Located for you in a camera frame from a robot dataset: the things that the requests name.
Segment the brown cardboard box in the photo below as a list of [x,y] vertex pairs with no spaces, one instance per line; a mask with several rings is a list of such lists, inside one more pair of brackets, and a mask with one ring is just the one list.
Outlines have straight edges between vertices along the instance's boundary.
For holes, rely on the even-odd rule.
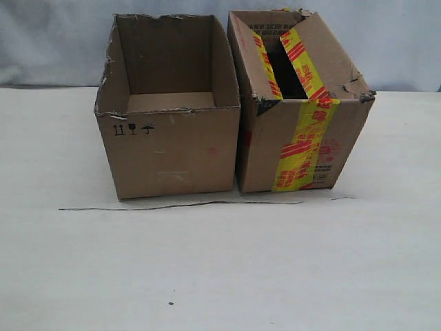
[[232,189],[240,96],[215,16],[114,15],[94,114],[119,199]]

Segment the cardboard box with yellow tape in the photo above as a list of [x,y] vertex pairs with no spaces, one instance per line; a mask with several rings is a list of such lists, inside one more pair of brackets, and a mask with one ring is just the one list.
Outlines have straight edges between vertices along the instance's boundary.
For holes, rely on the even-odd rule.
[[332,188],[376,94],[317,12],[231,11],[243,192]]

